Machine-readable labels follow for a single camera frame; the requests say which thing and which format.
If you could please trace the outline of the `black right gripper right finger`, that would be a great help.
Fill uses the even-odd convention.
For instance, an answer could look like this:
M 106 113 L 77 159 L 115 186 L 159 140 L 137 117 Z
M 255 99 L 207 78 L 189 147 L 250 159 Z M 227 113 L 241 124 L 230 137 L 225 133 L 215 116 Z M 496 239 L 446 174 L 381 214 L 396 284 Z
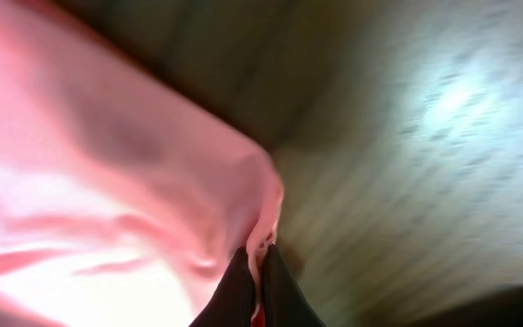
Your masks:
M 275 244 L 268 247 L 263 260 L 261 287 L 266 327 L 325 327 Z

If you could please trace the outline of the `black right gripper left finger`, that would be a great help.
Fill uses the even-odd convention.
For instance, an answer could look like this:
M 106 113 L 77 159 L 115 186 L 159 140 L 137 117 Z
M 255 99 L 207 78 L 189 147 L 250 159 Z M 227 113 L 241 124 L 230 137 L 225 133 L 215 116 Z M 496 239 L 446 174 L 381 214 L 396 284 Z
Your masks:
M 251 327 L 255 285 L 244 247 L 233 255 L 212 298 L 190 327 Z

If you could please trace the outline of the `pink t-shirt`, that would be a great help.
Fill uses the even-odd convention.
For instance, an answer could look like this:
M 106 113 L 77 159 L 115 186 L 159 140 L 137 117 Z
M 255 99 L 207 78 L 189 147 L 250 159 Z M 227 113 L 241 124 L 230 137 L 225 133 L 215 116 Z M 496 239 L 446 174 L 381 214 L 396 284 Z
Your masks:
M 259 145 L 46 1 L 0 1 L 0 312 L 186 326 L 274 241 Z

